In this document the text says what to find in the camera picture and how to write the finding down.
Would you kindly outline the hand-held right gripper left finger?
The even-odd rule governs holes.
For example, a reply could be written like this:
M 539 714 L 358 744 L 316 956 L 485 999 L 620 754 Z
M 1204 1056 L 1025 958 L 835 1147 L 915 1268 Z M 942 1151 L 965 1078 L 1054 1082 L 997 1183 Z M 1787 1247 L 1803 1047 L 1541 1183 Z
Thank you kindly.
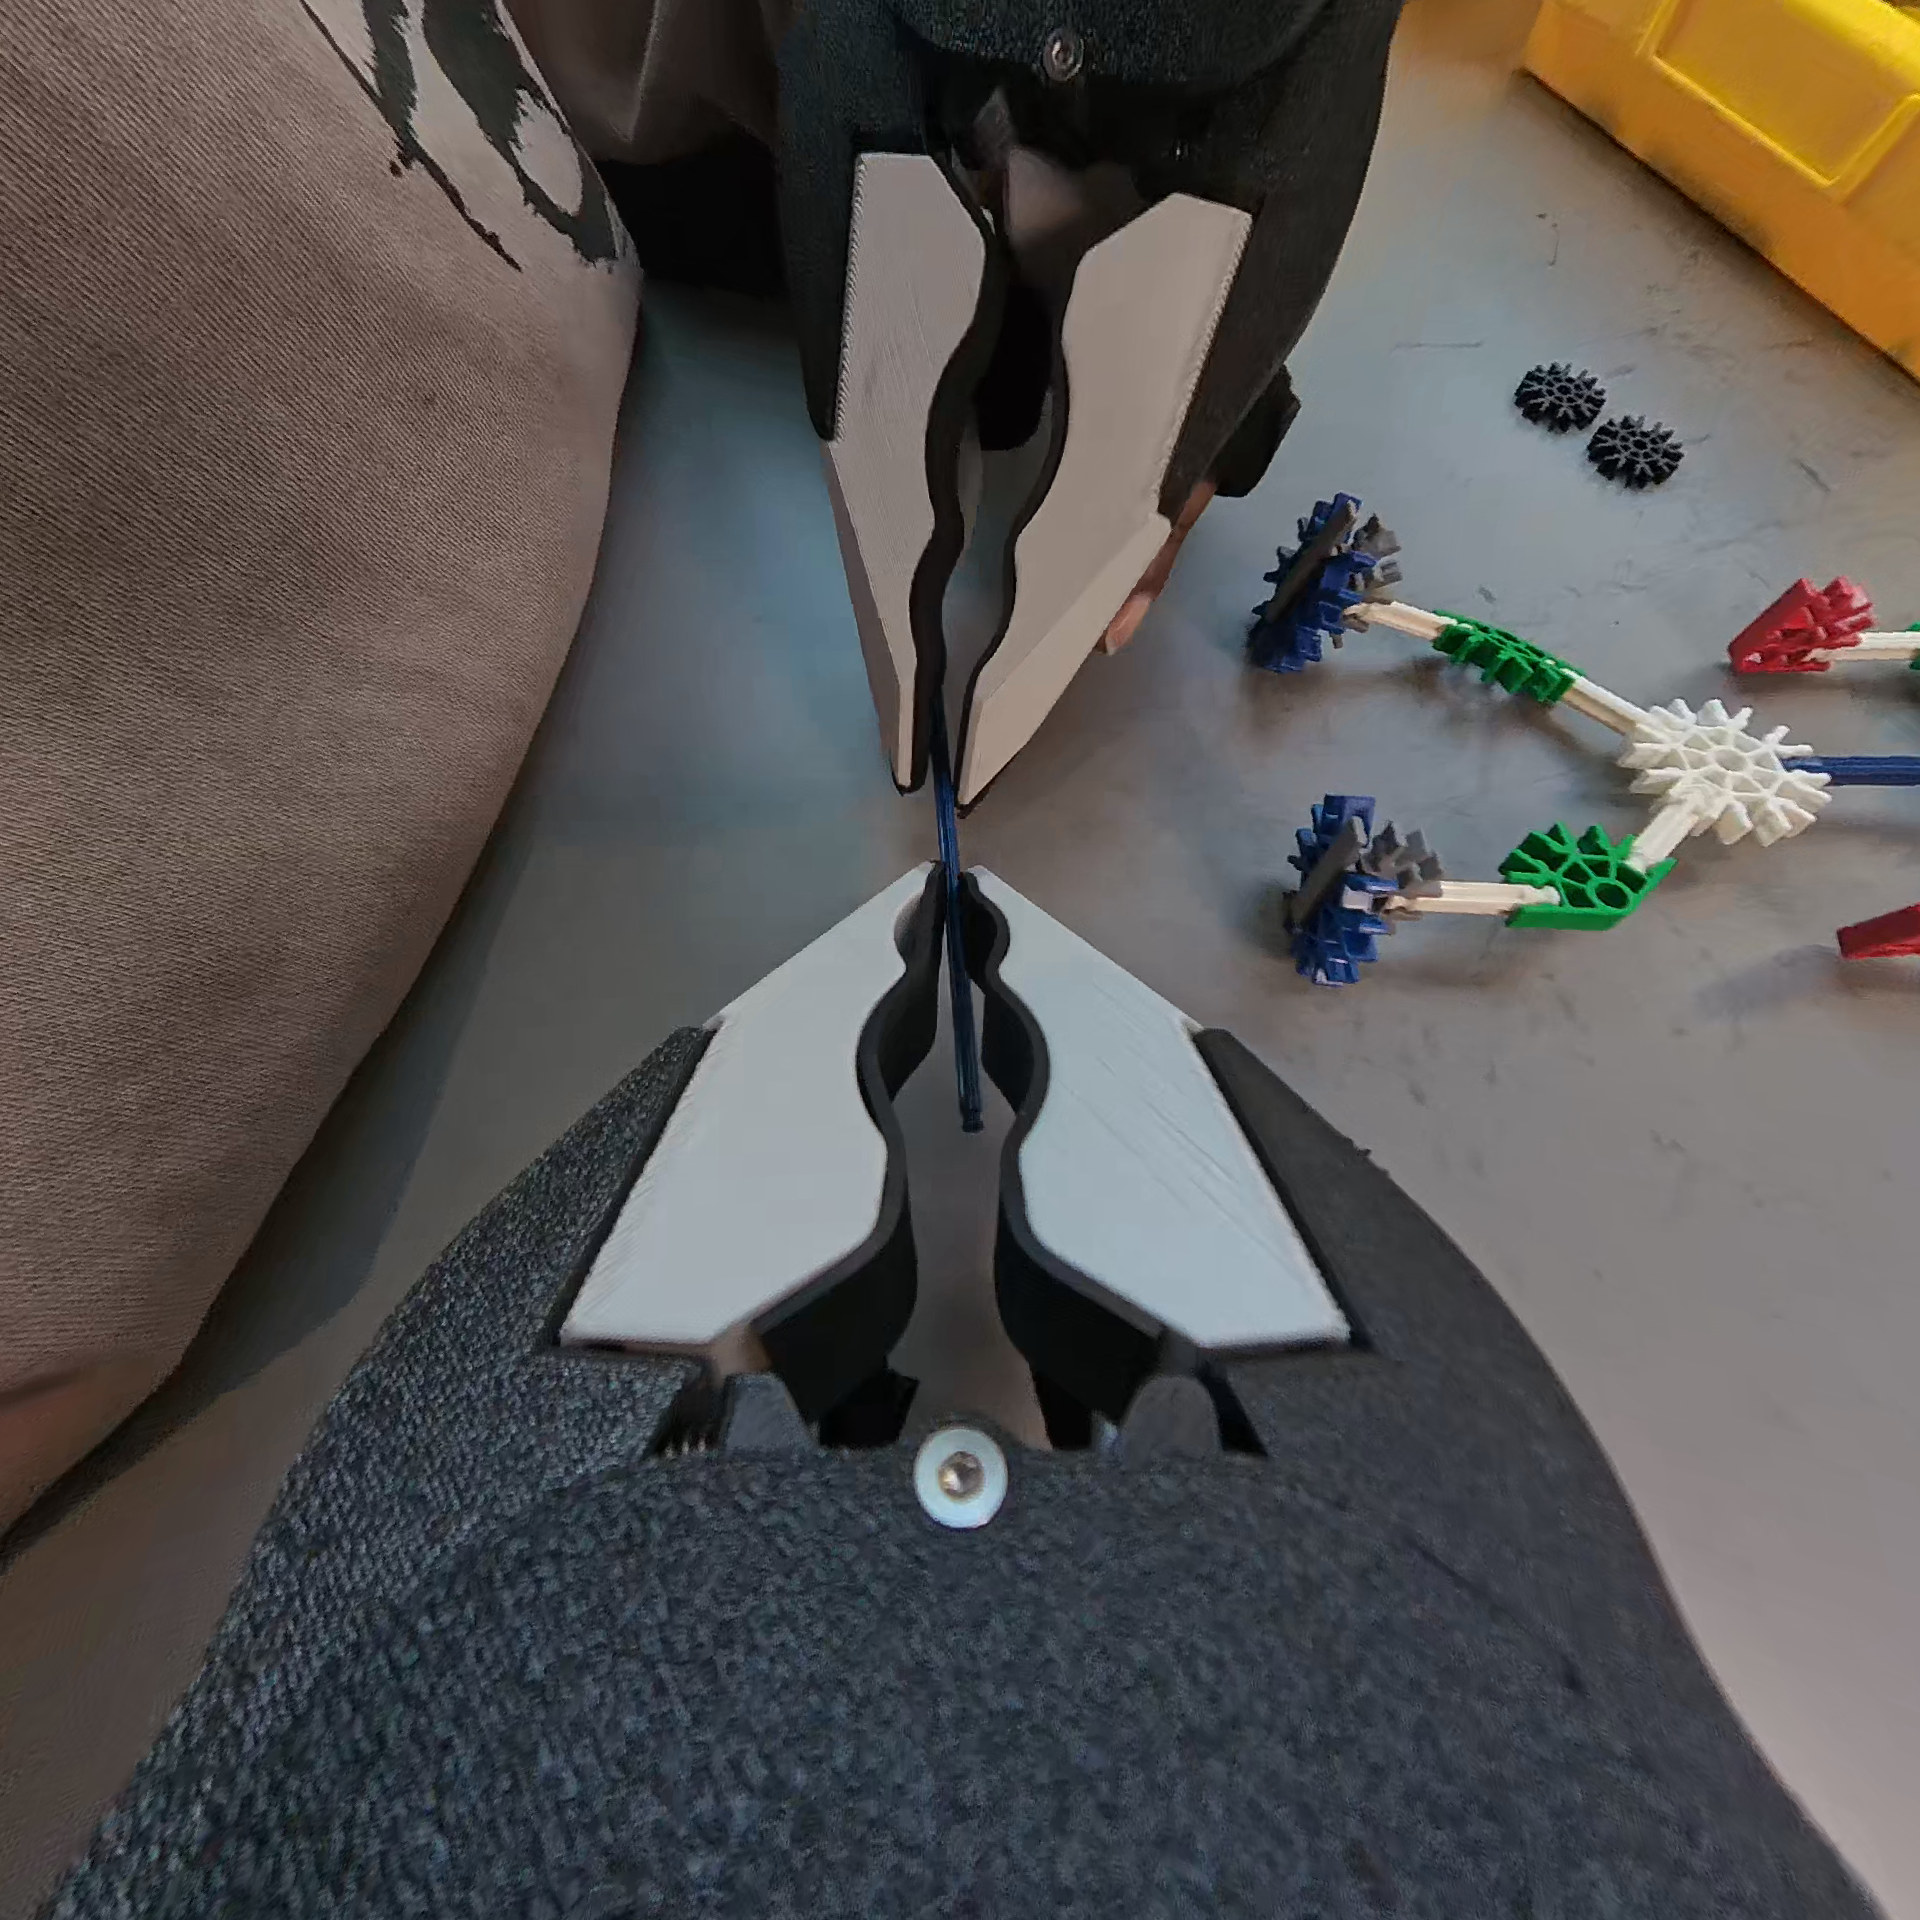
M 560 1319 L 560 1345 L 765 1371 L 806 1424 L 873 1384 L 918 1262 L 900 1088 L 942 1004 L 942 872 L 836 921 L 707 1027 Z

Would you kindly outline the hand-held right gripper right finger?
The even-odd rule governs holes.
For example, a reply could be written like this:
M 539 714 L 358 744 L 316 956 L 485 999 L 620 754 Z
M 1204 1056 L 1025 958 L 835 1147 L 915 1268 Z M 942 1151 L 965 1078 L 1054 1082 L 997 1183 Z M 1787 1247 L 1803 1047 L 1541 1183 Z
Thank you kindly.
M 1252 1432 L 1230 1360 L 1342 1351 L 1354 1322 L 1219 1068 L 1265 1073 L 989 872 L 963 879 L 980 1064 L 1001 1146 L 995 1302 L 1056 1449 L 1123 1426 L 1149 1382 Z

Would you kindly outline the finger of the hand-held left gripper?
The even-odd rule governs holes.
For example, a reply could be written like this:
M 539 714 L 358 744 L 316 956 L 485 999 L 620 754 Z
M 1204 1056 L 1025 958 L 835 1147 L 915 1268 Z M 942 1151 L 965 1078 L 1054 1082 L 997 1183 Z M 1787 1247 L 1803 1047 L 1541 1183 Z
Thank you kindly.
M 995 321 L 997 246 L 972 195 L 930 156 L 862 156 L 824 463 L 880 746 L 900 794 L 928 776 L 939 602 L 965 535 L 957 446 Z
M 968 688 L 961 809 L 1026 747 L 1162 553 L 1166 471 L 1250 228 L 1235 207 L 1166 196 L 1080 262 L 1059 459 L 1012 542 L 1012 602 Z

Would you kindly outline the thin blue rod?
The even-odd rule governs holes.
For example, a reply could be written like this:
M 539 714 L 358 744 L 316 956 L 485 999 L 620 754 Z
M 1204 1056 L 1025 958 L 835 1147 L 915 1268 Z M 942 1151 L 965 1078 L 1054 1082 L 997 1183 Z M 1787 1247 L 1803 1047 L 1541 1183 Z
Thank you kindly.
M 979 1137 L 985 1126 L 980 1097 L 980 1059 L 961 889 L 963 859 L 957 846 L 954 760 L 946 732 L 945 696 L 939 691 L 932 692 L 928 710 L 928 772 L 932 787 L 939 863 L 945 872 L 945 956 L 949 979 L 957 1116 L 963 1123 L 963 1132 L 968 1137 Z

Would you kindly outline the yellow bin with dark parts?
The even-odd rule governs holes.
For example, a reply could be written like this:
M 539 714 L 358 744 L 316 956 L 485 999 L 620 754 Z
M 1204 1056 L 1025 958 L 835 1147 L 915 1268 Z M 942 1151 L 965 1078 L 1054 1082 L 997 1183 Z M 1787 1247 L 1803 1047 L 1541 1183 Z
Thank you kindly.
M 1917 376 L 1914 7 L 1546 2 L 1525 70 Z

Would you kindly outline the colourful construction toy figure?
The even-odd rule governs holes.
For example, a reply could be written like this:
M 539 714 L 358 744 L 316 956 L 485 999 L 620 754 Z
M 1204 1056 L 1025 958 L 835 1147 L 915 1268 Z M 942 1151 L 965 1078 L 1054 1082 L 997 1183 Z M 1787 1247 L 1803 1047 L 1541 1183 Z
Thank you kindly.
M 1365 633 L 1398 633 L 1544 710 L 1565 710 L 1616 736 L 1616 769 L 1651 807 L 1643 827 L 1612 838 L 1557 823 L 1529 833 L 1494 881 L 1449 879 L 1421 833 L 1381 823 L 1377 801 L 1324 795 L 1296 831 L 1282 896 L 1288 952 L 1298 977 L 1352 987 L 1401 927 L 1427 920 L 1492 921 L 1517 930 L 1606 930 L 1636 914 L 1690 839 L 1779 846 L 1811 831 L 1833 791 L 1915 787 L 1915 758 L 1835 758 L 1755 729 L 1723 703 L 1633 704 L 1571 660 L 1490 622 L 1397 599 L 1398 542 L 1355 496 L 1320 500 L 1265 576 L 1245 656 L 1267 672 L 1320 665 L 1326 649 Z

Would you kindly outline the person's left hand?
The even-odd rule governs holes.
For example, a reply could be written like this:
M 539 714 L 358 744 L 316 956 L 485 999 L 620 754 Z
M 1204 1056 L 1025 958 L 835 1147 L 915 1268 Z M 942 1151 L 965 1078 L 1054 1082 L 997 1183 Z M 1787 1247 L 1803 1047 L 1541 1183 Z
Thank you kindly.
M 1214 496 L 1217 482 L 1211 482 L 1210 478 L 1194 487 L 1186 504 L 1170 524 L 1168 535 L 1162 542 L 1157 555 L 1152 558 L 1152 562 L 1147 562 L 1141 579 L 1136 582 L 1136 588 L 1128 595 L 1128 599 L 1104 630 L 1097 642 L 1097 649 L 1104 656 L 1114 656 L 1138 633 L 1154 602 L 1166 590 L 1168 576 L 1185 548 L 1186 537 L 1192 535 L 1194 527 L 1198 524 L 1200 515 L 1206 511 Z

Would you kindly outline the person's beige sweatshirt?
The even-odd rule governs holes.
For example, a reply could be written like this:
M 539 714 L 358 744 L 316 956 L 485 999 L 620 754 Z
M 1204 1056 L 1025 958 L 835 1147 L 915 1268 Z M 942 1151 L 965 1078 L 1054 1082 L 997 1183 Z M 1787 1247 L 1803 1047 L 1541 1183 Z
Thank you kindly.
M 578 631 L 605 163 L 790 4 L 5 4 L 5 1527 L 181 1363 Z

